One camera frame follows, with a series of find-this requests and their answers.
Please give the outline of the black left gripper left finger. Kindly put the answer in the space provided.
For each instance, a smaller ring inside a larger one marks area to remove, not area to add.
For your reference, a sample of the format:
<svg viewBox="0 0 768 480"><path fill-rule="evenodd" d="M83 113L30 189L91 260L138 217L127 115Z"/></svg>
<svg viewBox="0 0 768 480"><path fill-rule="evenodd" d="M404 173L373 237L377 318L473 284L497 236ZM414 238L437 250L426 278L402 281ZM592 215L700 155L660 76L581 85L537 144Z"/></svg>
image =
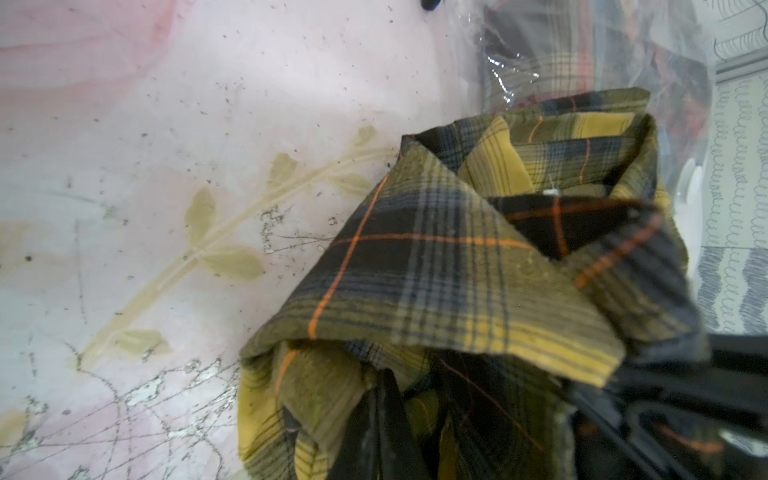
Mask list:
<svg viewBox="0 0 768 480"><path fill-rule="evenodd" d="M379 382L361 398L349 417L330 480L376 480L380 474Z"/></svg>

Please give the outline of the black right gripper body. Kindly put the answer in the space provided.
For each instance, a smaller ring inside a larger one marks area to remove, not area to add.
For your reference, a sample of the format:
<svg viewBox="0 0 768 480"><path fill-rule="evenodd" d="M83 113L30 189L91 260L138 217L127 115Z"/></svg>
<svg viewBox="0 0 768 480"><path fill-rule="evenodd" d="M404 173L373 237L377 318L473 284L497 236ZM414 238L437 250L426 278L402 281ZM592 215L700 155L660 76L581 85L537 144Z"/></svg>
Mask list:
<svg viewBox="0 0 768 480"><path fill-rule="evenodd" d="M714 334L697 366L621 367L569 382L580 479L764 479L767 338Z"/></svg>

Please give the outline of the yellow plaid shirt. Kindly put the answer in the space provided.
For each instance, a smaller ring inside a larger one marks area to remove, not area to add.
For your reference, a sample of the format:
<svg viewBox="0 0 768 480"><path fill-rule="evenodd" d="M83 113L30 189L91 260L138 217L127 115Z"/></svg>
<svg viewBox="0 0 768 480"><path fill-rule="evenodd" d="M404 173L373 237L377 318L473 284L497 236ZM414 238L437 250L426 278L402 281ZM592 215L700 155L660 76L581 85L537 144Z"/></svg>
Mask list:
<svg viewBox="0 0 768 480"><path fill-rule="evenodd" d="M242 349L249 476L328 479L391 370L430 479L573 479L564 382L707 362L648 101L589 92L405 136Z"/></svg>

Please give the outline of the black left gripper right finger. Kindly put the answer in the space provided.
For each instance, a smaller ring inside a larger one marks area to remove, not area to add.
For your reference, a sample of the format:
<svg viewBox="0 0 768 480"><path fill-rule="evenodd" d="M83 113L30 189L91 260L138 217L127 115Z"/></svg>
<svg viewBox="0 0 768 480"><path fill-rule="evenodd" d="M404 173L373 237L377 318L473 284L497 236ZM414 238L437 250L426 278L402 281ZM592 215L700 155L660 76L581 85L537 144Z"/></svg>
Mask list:
<svg viewBox="0 0 768 480"><path fill-rule="evenodd" d="M391 370L379 375L379 459L381 479L431 478Z"/></svg>

